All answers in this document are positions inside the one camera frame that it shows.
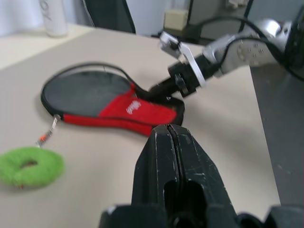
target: beige box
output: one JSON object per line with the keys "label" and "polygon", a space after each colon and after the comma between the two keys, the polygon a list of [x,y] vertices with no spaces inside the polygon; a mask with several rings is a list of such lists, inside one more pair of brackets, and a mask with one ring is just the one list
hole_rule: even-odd
{"label": "beige box", "polygon": [[165,12],[164,27],[167,29],[183,30],[187,25],[188,10],[170,9]]}

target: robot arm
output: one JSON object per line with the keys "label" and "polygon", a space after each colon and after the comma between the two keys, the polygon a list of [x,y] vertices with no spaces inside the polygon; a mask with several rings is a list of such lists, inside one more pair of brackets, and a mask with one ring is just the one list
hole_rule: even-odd
{"label": "robot arm", "polygon": [[212,42],[196,57],[186,44],[163,32],[161,49],[176,59],[183,55],[186,62],[168,68],[171,77],[151,88],[150,99],[168,97],[176,91],[186,97],[197,87],[204,87],[207,79],[221,77],[244,65],[259,67],[279,62],[285,67],[301,68],[304,66],[303,20],[302,17],[285,23],[260,20],[254,24],[265,36],[263,39],[248,27]]}

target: black chair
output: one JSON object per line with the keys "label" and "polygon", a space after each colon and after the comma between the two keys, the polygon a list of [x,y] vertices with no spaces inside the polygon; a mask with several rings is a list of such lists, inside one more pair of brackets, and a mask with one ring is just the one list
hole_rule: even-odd
{"label": "black chair", "polygon": [[126,0],[83,0],[95,27],[135,33]]}

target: green donut toy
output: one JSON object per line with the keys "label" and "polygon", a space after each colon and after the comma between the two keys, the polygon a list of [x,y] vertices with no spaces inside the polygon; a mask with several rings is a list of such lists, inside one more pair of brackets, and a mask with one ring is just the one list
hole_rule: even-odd
{"label": "green donut toy", "polygon": [[18,148],[0,155],[0,180],[21,188],[47,185],[63,170],[59,154],[39,147]]}

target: white bottle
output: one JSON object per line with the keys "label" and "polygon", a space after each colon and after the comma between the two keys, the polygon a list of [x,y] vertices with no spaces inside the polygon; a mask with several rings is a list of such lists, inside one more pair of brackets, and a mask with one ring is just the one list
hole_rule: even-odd
{"label": "white bottle", "polygon": [[44,25],[50,37],[67,35],[67,21],[62,0],[39,0]]}

